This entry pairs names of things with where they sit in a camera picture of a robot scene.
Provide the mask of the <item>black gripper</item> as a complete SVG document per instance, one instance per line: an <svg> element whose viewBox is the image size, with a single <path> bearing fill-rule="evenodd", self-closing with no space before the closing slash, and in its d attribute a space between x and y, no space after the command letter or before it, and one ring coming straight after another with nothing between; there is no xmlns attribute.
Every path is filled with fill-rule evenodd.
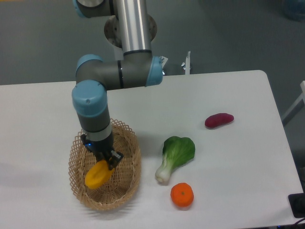
<svg viewBox="0 0 305 229"><path fill-rule="evenodd" d="M81 141L85 148L93 153L97 162L106 160L109 170L116 168L123 159L123 154L113 149L113 134L101 141L91 141L86 134L82 134Z"/></svg>

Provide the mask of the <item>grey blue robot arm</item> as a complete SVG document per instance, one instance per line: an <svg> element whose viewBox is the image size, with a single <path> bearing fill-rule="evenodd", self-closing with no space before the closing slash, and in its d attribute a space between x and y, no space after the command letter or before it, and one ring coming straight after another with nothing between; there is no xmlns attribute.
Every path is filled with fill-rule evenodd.
<svg viewBox="0 0 305 229"><path fill-rule="evenodd" d="M161 59L152 55L146 2L143 0L76 0L77 13L85 18L115 16L119 23L123 59L104 62L88 54L77 63L72 103L80 121L81 140L109 170L123 154L113 149L108 110L109 90L158 85L163 79Z"/></svg>

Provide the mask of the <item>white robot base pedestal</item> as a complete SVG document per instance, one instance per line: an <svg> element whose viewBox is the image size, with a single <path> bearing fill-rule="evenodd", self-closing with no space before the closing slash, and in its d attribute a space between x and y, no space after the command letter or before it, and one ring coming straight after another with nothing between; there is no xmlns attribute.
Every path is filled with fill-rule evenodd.
<svg viewBox="0 0 305 229"><path fill-rule="evenodd" d="M117 61L124 59L123 51L121 47L113 46L113 51L114 51L114 57Z"/></svg>

